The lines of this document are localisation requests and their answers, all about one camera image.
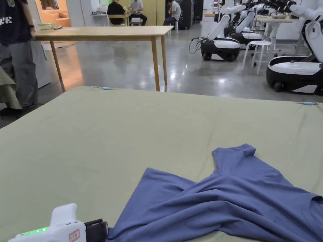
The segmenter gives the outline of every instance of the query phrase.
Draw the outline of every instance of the hand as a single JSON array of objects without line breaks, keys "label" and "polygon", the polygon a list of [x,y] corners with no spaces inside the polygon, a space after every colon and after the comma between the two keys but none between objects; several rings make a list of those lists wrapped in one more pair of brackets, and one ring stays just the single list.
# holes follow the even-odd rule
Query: hand
[{"label": "hand", "polygon": [[35,28],[31,28],[30,29],[30,33],[31,33],[31,39],[35,40],[36,39],[36,29]]}]

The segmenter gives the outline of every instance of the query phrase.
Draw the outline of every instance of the person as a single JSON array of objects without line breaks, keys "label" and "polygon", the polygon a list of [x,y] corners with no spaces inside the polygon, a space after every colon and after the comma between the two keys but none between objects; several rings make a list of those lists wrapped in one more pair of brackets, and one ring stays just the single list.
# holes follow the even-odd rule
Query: person
[{"label": "person", "polygon": [[[126,11],[119,4],[119,0],[113,0],[112,3],[109,4],[107,14],[108,15],[124,15]],[[111,18],[110,22],[113,25],[120,25],[123,23],[123,18]]]},{"label": "person", "polygon": [[[0,66],[17,84],[16,96],[24,110],[37,106],[38,83],[31,39],[36,30],[27,0],[0,1]],[[21,110],[7,107],[0,115],[15,115]]]},{"label": "person", "polygon": [[141,26],[145,26],[147,17],[143,15],[142,0],[132,0],[128,9],[132,11],[132,14],[129,16],[129,21],[131,21],[132,18],[141,18]]},{"label": "person", "polygon": [[163,24],[164,26],[175,24],[176,21],[179,21],[181,16],[180,5],[174,0],[167,0],[167,1],[168,1],[168,5],[170,6],[170,9],[168,11],[168,14],[170,15],[170,17],[165,19]]}]

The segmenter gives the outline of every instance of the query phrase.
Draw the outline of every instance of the orange sofa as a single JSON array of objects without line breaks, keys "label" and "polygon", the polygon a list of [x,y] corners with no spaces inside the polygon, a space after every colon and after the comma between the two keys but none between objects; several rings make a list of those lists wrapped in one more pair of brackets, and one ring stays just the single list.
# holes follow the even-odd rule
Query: orange sofa
[{"label": "orange sofa", "polygon": [[70,27],[71,21],[69,19],[67,9],[58,10],[43,10],[41,12],[41,22],[45,23],[55,23],[55,26],[62,25],[63,27]]}]

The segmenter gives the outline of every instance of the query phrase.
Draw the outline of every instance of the gray pants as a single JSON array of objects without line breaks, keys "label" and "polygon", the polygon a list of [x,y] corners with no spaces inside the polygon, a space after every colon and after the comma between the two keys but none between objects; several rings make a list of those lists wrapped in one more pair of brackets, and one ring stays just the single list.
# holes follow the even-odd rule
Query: gray pants
[{"label": "gray pants", "polygon": [[0,44],[0,66],[17,84],[16,96],[22,107],[37,105],[38,83],[30,41]]}]

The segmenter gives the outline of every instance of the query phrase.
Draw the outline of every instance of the white robot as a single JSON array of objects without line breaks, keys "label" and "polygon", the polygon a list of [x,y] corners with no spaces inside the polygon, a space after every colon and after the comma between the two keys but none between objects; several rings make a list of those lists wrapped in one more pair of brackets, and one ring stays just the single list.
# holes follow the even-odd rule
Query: white robot
[{"label": "white robot", "polygon": [[317,1],[317,9],[299,5],[285,5],[293,15],[299,16],[303,38],[312,55],[280,56],[273,58],[267,68],[266,79],[277,92],[289,91],[323,95],[323,34],[320,21],[323,20],[323,1]]},{"label": "white robot", "polygon": [[235,27],[228,26],[224,29],[224,36],[239,41],[241,48],[243,49],[245,49],[251,41],[262,40],[260,34],[251,31],[250,28],[247,27],[254,21],[256,14],[265,7],[265,4],[258,4],[258,2],[259,1],[253,2],[253,0],[249,0],[247,3],[242,4],[241,6],[245,6],[245,10],[241,12],[240,19],[243,20]]},{"label": "white robot", "polygon": [[[280,7],[281,2],[287,2],[288,0],[253,0],[248,1],[247,4],[234,6],[234,0],[226,0],[225,4],[220,10],[222,16],[218,25],[209,33],[206,39],[201,41],[201,54],[204,60],[225,60],[234,61],[240,52],[241,44],[247,45],[250,41],[261,40],[262,36],[260,34],[251,32],[244,32],[246,26],[254,20],[255,11],[257,7],[261,4],[261,8],[268,5],[271,8],[276,9],[279,12],[284,10]],[[241,12],[248,9],[255,8],[255,11],[248,13],[247,17],[239,24],[230,37],[219,38],[218,36],[223,33],[224,29],[228,26],[230,22],[230,15]]]},{"label": "white robot", "polygon": [[240,52],[240,43],[230,38],[218,38],[230,22],[230,15],[245,9],[245,6],[234,6],[233,0],[227,0],[220,10],[222,16],[218,25],[201,42],[201,54],[204,60],[234,61]]},{"label": "white robot", "polygon": [[8,242],[104,242],[108,225],[102,219],[82,223],[76,219],[75,203],[57,207],[48,227],[16,235]]}]

